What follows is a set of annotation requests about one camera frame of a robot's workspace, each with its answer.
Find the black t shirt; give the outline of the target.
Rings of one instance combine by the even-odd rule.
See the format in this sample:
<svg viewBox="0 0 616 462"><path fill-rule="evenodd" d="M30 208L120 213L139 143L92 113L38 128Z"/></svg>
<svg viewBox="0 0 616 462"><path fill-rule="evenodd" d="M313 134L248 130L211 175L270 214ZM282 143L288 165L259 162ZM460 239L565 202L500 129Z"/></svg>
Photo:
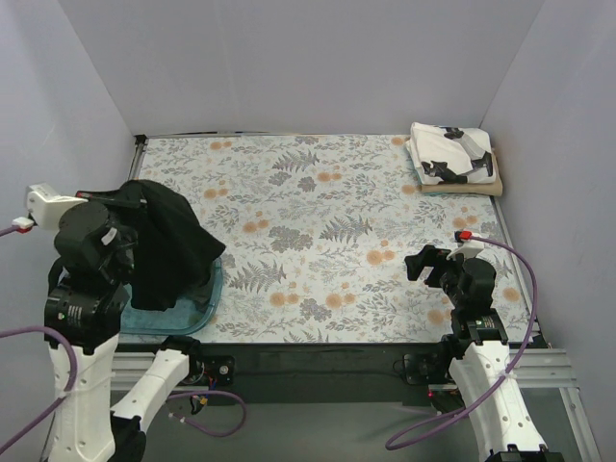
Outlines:
<svg viewBox="0 0 616 462"><path fill-rule="evenodd" d="M139 202L137 209L119 212L138 234L132 307L165 311L179 297L206 286L225 244L201 226L188 199L151 180L127 181L116 192Z"/></svg>

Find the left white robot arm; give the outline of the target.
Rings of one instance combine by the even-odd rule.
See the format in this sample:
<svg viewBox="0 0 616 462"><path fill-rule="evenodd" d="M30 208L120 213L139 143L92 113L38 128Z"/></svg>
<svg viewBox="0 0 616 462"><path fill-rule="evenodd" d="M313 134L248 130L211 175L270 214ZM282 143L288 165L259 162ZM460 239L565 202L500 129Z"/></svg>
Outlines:
<svg viewBox="0 0 616 462"><path fill-rule="evenodd" d="M105 205L83 201L59 220L58 260L48 274L44 339L61 401L51 461L140 461L146 433L173 389L205 372L198 341L168 337L128 394L111 403L113 359L137 231Z"/></svg>

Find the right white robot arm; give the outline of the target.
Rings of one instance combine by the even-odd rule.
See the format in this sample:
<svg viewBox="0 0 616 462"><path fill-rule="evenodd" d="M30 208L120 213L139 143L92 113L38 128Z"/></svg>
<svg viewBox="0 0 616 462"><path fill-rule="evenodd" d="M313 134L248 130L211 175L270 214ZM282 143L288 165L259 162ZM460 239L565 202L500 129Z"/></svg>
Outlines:
<svg viewBox="0 0 616 462"><path fill-rule="evenodd" d="M407 277L416 281L424 269L424 283L444 292L453 305L451 334L439 346L437 374L454 383L463 401L460 410L445 412L438 433L469 419L482 461L560 461L549 449L527 411L513 372L518 358L510 354L504 325L493 308L497 272L479 258L482 243L460 239L455 250L426 245L405 258Z"/></svg>

